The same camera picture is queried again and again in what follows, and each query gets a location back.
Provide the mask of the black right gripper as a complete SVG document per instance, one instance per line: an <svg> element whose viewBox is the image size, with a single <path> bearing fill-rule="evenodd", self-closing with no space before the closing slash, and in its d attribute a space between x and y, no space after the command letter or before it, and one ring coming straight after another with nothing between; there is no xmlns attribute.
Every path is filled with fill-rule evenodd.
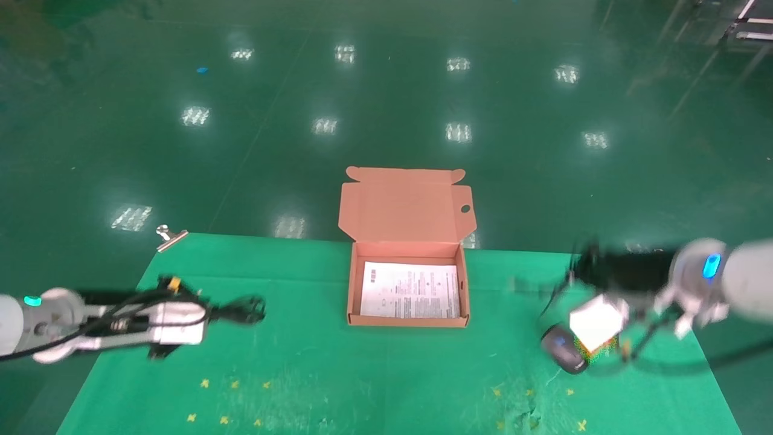
<svg viewBox="0 0 773 435"><path fill-rule="evenodd" d="M665 287L676 250L617 251L588 245L574 259L574 278L596 294L656 294ZM570 287L572 277L552 281L513 276L513 292L561 292Z"/></svg>

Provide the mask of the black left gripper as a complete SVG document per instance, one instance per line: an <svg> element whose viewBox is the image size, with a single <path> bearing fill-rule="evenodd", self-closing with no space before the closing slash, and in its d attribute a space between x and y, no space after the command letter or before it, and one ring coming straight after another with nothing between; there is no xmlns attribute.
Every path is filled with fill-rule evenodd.
<svg viewBox="0 0 773 435"><path fill-rule="evenodd" d="M255 325L265 319L266 303L259 295L244 295L210 308L179 276L159 276L157 290L162 292L157 324L205 324L210 319L210 323Z"/></svg>

